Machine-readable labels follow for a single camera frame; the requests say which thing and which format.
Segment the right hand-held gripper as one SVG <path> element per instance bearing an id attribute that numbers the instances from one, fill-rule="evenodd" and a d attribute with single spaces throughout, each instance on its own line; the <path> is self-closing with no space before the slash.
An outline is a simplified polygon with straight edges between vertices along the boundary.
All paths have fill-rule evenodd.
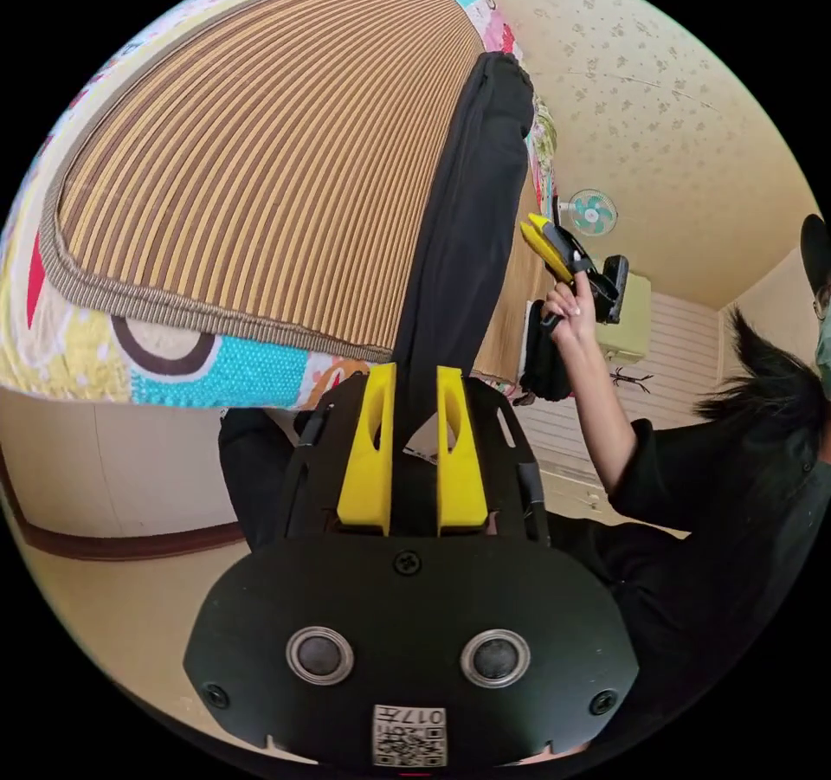
<path id="1" fill-rule="evenodd" d="M 586 273 L 597 317 L 611 317 L 615 307 L 615 281 L 600 272 L 582 244 L 557 218 L 531 213 L 519 225 L 526 246 L 543 262 L 557 282 L 572 286 L 578 273 Z"/>

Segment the person's right hand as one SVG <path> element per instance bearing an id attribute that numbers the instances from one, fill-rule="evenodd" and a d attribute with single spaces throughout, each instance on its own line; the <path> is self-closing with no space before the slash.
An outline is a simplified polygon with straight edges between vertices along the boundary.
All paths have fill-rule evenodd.
<path id="1" fill-rule="evenodd" d="M 559 318 L 551 338 L 561 352 L 596 345 L 596 311 L 586 272 L 578 272 L 571 285 L 558 282 L 546 294 L 543 312 Z"/>

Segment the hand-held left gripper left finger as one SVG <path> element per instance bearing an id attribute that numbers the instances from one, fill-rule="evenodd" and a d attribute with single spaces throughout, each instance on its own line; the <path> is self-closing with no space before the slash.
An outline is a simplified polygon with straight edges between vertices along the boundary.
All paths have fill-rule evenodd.
<path id="1" fill-rule="evenodd" d="M 395 396 L 396 365 L 370 369 L 338 499 L 347 528 L 390 531 Z"/>

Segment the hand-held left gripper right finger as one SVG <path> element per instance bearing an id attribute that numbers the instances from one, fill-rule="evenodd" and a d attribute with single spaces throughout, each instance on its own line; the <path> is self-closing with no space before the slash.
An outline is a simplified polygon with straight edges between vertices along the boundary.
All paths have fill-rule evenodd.
<path id="1" fill-rule="evenodd" d="M 437 390 L 437 533 L 478 531 L 488 507 L 461 371 L 441 366 Z"/>

